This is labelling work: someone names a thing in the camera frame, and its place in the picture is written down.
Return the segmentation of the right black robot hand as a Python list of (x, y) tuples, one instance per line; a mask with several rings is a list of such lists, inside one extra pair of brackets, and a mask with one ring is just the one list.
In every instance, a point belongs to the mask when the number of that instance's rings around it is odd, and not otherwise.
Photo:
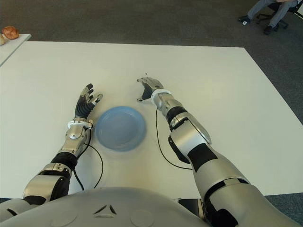
[(163, 89), (163, 85), (157, 79), (150, 77), (139, 78), (137, 82), (141, 83), (144, 88), (142, 95), (137, 99), (138, 102), (150, 99), (155, 90)]

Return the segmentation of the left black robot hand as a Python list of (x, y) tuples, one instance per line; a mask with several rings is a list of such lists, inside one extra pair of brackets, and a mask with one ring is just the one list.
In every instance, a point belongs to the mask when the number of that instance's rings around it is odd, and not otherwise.
[(93, 85), (87, 84), (82, 90), (75, 107), (75, 118), (87, 119), (94, 107), (102, 100), (103, 95), (93, 96)]

